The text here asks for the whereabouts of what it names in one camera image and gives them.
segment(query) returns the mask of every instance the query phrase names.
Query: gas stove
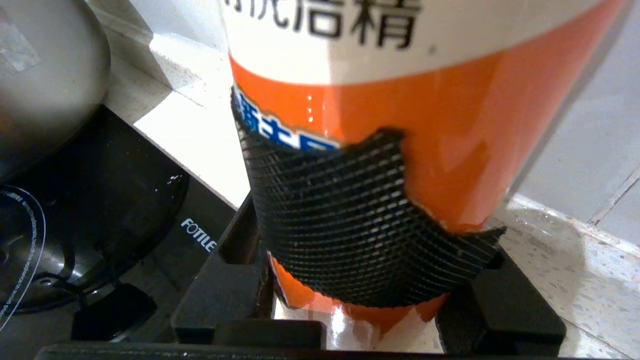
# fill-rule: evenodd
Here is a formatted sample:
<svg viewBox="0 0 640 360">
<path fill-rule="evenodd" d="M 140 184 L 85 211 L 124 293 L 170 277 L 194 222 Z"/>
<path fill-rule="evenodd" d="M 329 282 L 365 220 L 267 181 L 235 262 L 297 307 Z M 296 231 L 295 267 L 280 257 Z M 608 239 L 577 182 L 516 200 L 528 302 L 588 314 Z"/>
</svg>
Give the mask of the gas stove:
<svg viewBox="0 0 640 360">
<path fill-rule="evenodd" d="M 173 341 L 170 316 L 234 213 L 102 107 L 0 185 L 0 348 Z"/>
</svg>

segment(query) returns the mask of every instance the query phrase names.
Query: black glass stovetop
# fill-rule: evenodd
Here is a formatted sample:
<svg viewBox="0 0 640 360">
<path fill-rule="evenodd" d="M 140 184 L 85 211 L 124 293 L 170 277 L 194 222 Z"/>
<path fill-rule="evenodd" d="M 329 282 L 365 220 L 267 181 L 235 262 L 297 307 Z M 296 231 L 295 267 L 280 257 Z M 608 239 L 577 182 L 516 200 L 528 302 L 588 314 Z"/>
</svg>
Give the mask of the black glass stovetop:
<svg viewBox="0 0 640 360">
<path fill-rule="evenodd" d="M 2 352 L 172 341 L 169 317 L 234 213 L 102 107 L 68 145 L 0 184 Z"/>
</svg>

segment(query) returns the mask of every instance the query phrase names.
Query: black mesh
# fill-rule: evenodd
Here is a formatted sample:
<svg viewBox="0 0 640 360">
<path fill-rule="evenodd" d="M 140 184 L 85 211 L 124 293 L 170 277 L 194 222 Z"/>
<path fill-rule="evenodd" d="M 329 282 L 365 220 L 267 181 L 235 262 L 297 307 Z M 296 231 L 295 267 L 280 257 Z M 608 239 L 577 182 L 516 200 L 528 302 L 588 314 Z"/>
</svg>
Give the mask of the black mesh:
<svg viewBox="0 0 640 360">
<path fill-rule="evenodd" d="M 309 288 L 370 307 L 419 304 L 475 277 L 505 229 L 451 234 L 404 194 L 403 134 L 299 151 L 250 131 L 232 104 L 260 233 Z"/>
</svg>

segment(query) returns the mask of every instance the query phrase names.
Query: pot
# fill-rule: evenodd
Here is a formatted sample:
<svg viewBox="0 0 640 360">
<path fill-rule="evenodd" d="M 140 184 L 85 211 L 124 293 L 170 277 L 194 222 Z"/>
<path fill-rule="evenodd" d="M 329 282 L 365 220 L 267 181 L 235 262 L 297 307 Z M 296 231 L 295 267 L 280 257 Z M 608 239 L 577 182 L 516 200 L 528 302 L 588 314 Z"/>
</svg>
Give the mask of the pot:
<svg viewBox="0 0 640 360">
<path fill-rule="evenodd" d="M 0 183 L 82 128 L 106 93 L 110 61 L 83 0 L 0 1 Z"/>
</svg>

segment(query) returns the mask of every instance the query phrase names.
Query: white countertop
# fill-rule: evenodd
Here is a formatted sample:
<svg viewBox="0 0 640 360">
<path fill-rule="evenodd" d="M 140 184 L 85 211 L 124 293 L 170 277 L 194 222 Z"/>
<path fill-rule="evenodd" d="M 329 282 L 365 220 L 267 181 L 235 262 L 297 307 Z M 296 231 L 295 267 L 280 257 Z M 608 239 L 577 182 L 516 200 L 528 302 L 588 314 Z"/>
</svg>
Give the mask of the white countertop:
<svg viewBox="0 0 640 360">
<path fill-rule="evenodd" d="M 237 209 L 249 184 L 230 113 L 231 78 L 219 80 L 183 89 L 196 103 L 115 58 L 106 105 Z M 568 327 L 561 356 L 640 358 L 637 247 L 520 196 L 494 221 L 509 226 L 500 243 Z M 416 331 L 412 340 L 388 337 L 380 350 L 441 351 L 433 323 Z"/>
</svg>

